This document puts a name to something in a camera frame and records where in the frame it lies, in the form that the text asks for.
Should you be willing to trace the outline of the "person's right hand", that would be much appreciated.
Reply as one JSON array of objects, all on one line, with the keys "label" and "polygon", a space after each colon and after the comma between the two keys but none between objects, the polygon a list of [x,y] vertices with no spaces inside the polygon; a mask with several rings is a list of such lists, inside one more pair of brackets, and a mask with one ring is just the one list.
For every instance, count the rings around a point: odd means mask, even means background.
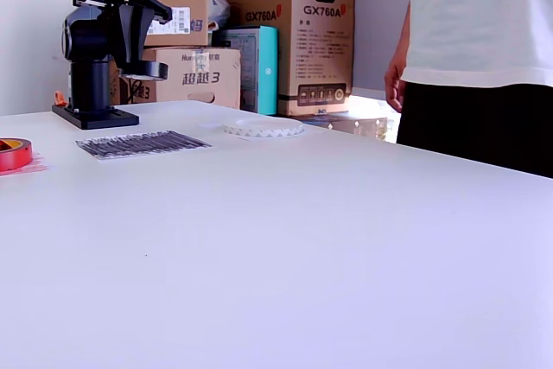
[{"label": "person's right hand", "polygon": [[385,73],[385,99],[395,111],[401,112],[406,83],[402,81],[406,65],[405,53],[395,53]]}]

